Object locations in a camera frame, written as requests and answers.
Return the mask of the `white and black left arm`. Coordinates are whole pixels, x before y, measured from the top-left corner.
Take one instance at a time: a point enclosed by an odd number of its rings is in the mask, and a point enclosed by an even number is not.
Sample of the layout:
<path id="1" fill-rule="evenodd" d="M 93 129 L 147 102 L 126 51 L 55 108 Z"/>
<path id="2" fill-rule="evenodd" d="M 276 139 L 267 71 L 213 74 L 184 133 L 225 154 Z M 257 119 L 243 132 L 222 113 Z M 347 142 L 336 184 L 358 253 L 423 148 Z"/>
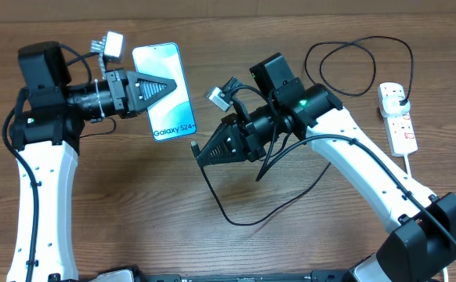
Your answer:
<path id="1" fill-rule="evenodd" d="M 8 281 L 77 280 L 72 190 L 87 121 L 134 118 L 171 94 L 174 80 L 107 70 L 103 80 L 72 85 L 66 46 L 40 42 L 18 51 L 25 87 L 5 119 L 2 138 L 16 158 L 20 203 Z"/>

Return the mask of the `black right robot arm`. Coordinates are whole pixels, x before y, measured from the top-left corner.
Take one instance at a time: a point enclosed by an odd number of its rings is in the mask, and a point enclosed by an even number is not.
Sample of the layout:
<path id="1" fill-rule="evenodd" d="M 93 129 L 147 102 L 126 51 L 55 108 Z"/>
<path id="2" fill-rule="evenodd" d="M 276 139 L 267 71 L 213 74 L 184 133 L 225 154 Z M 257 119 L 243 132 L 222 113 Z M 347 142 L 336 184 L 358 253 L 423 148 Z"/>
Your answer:
<path id="1" fill-rule="evenodd" d="M 208 92 L 226 112 L 204 146 L 193 145 L 200 168 L 262 161 L 267 172 L 279 160 L 273 146 L 282 133 L 296 136 L 326 158 L 355 187 L 388 236 L 372 255 L 342 274 L 344 281 L 430 281 L 456 260 L 456 196 L 442 197 L 410 177 L 353 120 L 342 101 L 321 84 L 304 87 L 283 55 L 251 68 L 252 90 L 265 105 L 248 112 L 231 78 Z"/>

